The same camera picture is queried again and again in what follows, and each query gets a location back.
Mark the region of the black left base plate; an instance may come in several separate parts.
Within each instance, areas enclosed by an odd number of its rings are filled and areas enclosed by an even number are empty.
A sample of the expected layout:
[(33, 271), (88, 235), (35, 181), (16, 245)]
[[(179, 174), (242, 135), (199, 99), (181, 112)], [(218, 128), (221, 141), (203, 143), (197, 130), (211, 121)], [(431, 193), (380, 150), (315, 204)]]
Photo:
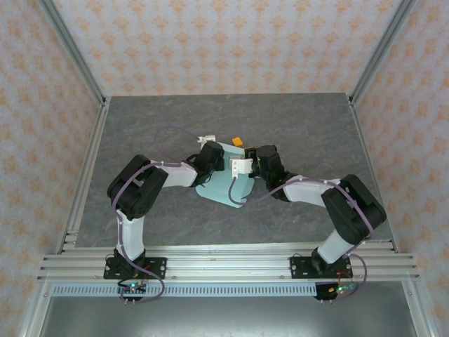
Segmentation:
[[(161, 279), (165, 279), (166, 264), (166, 258), (145, 257), (141, 268), (154, 273)], [(121, 261), (113, 256), (106, 259), (103, 278), (113, 280), (155, 279), (155, 277), (148, 275), (146, 272), (142, 272), (135, 267), (132, 267), (125, 260)]]

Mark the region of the light teal cloth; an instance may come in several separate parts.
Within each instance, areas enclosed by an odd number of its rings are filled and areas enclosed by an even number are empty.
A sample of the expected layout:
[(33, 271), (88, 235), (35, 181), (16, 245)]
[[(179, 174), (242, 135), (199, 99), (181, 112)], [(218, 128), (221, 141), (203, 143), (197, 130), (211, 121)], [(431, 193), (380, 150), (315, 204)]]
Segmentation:
[(202, 186), (196, 187), (196, 193), (209, 200), (226, 204), (234, 208), (241, 208), (240, 203), (246, 203), (247, 196), (252, 192), (255, 180), (248, 174), (239, 174), (232, 188), (232, 199), (239, 204), (235, 204), (229, 199), (229, 188), (233, 180), (231, 161), (232, 157), (243, 159), (245, 157), (244, 149), (220, 143), (224, 150), (224, 170), (215, 171), (211, 178)]

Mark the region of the aluminium frame post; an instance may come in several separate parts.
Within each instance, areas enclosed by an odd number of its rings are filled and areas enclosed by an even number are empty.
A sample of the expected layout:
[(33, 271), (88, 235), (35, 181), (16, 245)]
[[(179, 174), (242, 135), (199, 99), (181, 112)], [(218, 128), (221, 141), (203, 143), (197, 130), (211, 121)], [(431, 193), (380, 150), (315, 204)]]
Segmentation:
[(354, 90), (348, 96), (351, 106), (355, 106), (362, 98), (365, 90), (375, 76), (378, 67), (381, 65), (385, 55), (389, 51), (396, 36), (401, 31), (402, 26), (408, 19), (408, 16), (417, 3), (417, 0), (401, 0), (393, 14), (387, 28), (376, 45), (367, 65), (365, 66), (361, 76), (359, 77)]
[(65, 48), (68, 56), (74, 63), (76, 70), (81, 75), (81, 78), (87, 86), (87, 89), (92, 95), (94, 101), (99, 106), (104, 106), (106, 97), (95, 80), (93, 73), (91, 72), (85, 58), (74, 40), (74, 37), (69, 31), (69, 28), (55, 5), (55, 2), (53, 0), (36, 0), (36, 2), (47, 17), (49, 23), (52, 25), (52, 28)]

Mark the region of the aluminium table edge rail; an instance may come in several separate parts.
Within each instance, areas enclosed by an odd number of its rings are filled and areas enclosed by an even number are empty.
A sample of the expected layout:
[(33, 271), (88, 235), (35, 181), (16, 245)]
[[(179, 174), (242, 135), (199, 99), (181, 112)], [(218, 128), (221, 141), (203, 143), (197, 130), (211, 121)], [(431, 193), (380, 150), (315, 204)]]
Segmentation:
[[(150, 251), (188, 251), (188, 252), (217, 252), (217, 251), (313, 251), (320, 242), (304, 243), (268, 243), (268, 244), (209, 244), (209, 245), (179, 245), (179, 246), (146, 246), (147, 252)], [(62, 247), (63, 253), (103, 253), (112, 251), (113, 247), (75, 247), (73, 243), (66, 243)], [(394, 251), (394, 246), (390, 241), (369, 241), (360, 245), (357, 252), (375, 251), (387, 252)]]

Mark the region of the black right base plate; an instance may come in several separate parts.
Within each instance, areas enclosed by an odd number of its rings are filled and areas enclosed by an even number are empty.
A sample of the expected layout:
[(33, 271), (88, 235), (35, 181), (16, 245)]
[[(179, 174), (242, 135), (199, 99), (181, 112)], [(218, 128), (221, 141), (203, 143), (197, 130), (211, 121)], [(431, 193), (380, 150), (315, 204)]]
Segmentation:
[(338, 279), (352, 278), (353, 271), (349, 258), (340, 258), (332, 264), (318, 257), (290, 257), (290, 273), (293, 279)]

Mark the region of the aluminium side rail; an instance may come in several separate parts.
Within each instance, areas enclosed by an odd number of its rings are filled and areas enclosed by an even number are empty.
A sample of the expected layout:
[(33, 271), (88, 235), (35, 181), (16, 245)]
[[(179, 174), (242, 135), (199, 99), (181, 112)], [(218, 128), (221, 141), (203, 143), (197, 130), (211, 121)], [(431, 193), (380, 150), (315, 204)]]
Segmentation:
[[(363, 130), (361, 128), (361, 120), (358, 117), (358, 112), (356, 110), (356, 103), (353, 102), (351, 97), (348, 97), (348, 103), (349, 103), (349, 108), (351, 110), (351, 115), (353, 116), (353, 119), (354, 119), (356, 130), (358, 132), (358, 136), (361, 141), (361, 145), (362, 145), (364, 154), (366, 156), (366, 160), (368, 162), (370, 175), (372, 177), (374, 188), (375, 188), (375, 196), (378, 198), (378, 201), (384, 207), (384, 210), (385, 210), (386, 214), (388, 215), (388, 210), (387, 210), (387, 207), (384, 205), (384, 200), (382, 198), (383, 197), (382, 191), (380, 189), (380, 186), (379, 186), (379, 183), (377, 180), (377, 169), (375, 168), (375, 165), (373, 164), (373, 161), (371, 159), (370, 152), (368, 149), (368, 144), (366, 142), (365, 136), (363, 134)], [(385, 223), (383, 225), (381, 225), (381, 227), (385, 227), (387, 229), (387, 231), (389, 232), (389, 240), (392, 243), (394, 252), (400, 253), (401, 247), (398, 245), (395, 229), (391, 226), (391, 223), (389, 222), (389, 220), (386, 220)]]
[(81, 167), (80, 176), (76, 185), (72, 205), (69, 210), (67, 220), (62, 226), (62, 232), (58, 237), (58, 243), (55, 248), (55, 253), (57, 255), (62, 253), (63, 246), (66, 242), (69, 242), (71, 245), (76, 244), (111, 99), (111, 96), (107, 96), (100, 105), (91, 138), (83, 158), (83, 165)]

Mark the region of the right controller board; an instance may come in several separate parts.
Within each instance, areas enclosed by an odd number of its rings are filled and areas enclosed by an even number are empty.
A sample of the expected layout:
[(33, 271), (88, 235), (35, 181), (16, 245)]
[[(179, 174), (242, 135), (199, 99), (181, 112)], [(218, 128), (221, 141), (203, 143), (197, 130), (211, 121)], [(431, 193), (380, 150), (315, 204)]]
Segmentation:
[(332, 302), (355, 292), (355, 290), (357, 290), (357, 285), (353, 283), (320, 282), (316, 284), (316, 295), (314, 298), (320, 303)]

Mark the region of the grey metal panel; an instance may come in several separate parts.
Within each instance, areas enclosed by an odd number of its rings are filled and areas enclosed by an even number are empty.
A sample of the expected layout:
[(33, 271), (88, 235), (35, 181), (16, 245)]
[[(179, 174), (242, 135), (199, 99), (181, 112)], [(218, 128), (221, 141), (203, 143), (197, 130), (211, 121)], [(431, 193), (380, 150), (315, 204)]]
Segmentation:
[(117, 298), (51, 300), (39, 337), (417, 337), (403, 300), (370, 294), (313, 298)]

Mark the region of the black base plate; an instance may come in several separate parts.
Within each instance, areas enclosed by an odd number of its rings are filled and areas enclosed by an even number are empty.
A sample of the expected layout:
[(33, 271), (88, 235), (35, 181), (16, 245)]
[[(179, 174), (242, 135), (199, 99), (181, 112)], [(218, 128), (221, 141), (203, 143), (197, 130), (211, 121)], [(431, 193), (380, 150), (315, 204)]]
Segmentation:
[[(141, 268), (154, 273), (161, 279), (165, 279), (166, 264), (166, 258), (145, 257)], [(121, 261), (113, 256), (106, 259), (103, 278), (113, 280), (155, 279), (155, 277), (148, 275), (146, 272), (142, 272), (135, 267), (132, 267), (125, 260)]]
[(290, 257), (290, 273), (293, 279), (338, 279), (352, 278), (353, 271), (349, 258), (340, 258), (332, 264), (318, 257)]

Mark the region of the controller board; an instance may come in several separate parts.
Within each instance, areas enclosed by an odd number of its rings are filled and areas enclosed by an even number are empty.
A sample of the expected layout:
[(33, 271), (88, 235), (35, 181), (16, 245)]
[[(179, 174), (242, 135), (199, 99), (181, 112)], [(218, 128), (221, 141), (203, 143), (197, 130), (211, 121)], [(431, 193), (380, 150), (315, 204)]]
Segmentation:
[(316, 284), (316, 295), (314, 298), (320, 303), (332, 302), (355, 292), (355, 290), (357, 290), (357, 285), (353, 283), (320, 282)]
[(125, 280), (117, 282), (119, 298), (125, 303), (136, 304), (141, 301), (146, 293), (146, 285), (141, 282), (126, 283)]

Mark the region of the left controller board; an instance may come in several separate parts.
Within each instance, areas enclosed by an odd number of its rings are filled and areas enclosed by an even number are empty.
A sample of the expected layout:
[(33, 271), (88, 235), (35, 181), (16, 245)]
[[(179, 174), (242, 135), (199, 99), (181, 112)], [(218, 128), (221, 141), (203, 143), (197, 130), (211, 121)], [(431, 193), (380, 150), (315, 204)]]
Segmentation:
[(126, 283), (125, 280), (117, 282), (119, 298), (125, 303), (136, 304), (141, 301), (146, 293), (146, 285), (141, 282)]

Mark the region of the wide aluminium mounting beam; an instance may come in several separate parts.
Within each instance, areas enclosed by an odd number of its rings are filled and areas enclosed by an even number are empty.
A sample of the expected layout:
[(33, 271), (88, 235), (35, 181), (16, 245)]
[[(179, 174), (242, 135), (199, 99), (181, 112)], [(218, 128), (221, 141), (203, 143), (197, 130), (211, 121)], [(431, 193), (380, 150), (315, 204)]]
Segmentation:
[[(39, 280), (98, 281), (106, 260), (90, 256), (46, 256), (38, 271)], [(417, 281), (422, 278), (415, 259), (409, 255), (350, 257), (354, 281)], [(168, 282), (268, 282), (291, 280), (287, 256), (227, 256), (186, 258), (170, 256), (166, 264)]]

